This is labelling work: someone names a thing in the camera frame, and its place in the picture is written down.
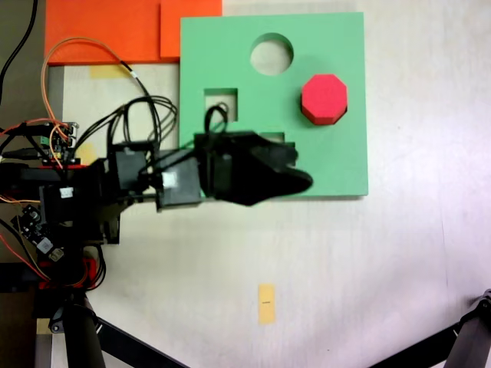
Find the yellow tape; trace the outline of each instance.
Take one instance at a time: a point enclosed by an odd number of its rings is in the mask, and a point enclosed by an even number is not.
[[[51,335],[51,330],[49,329],[49,318],[38,318],[37,322],[37,335]]]
[[[259,324],[275,323],[275,285],[259,285]]]
[[[121,64],[91,65],[89,70],[91,79],[117,79],[131,77],[130,72]]]
[[[97,159],[95,147],[92,143],[83,143],[77,149],[77,157],[81,160],[82,165],[90,165]]]

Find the white label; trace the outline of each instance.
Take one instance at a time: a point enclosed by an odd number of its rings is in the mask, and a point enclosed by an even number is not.
[[[73,188],[60,188],[61,199],[72,198],[74,196]]]
[[[48,238],[43,238],[43,240],[41,240],[37,246],[38,249],[45,254],[48,253],[51,250],[51,248],[53,248],[53,244]]]
[[[177,173],[176,172],[162,172],[162,181],[164,188],[177,188]]]

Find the orange board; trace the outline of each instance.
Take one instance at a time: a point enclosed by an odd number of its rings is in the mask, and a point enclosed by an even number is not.
[[[162,0],[160,8],[162,61],[179,62],[181,18],[220,16],[222,16],[222,0]]]
[[[178,61],[180,18],[221,14],[221,0],[46,0],[44,53],[81,36],[105,42],[127,63]],[[49,64],[115,62],[98,46],[73,43],[60,47]]]

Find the red octagon block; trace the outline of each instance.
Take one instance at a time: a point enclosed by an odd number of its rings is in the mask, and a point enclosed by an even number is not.
[[[316,74],[302,88],[302,113],[314,125],[334,125],[348,110],[348,89],[334,74]]]

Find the circular hole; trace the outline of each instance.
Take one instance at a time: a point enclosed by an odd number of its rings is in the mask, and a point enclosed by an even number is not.
[[[292,61],[292,43],[278,33],[264,34],[252,46],[251,64],[261,74],[281,74],[290,67]]]

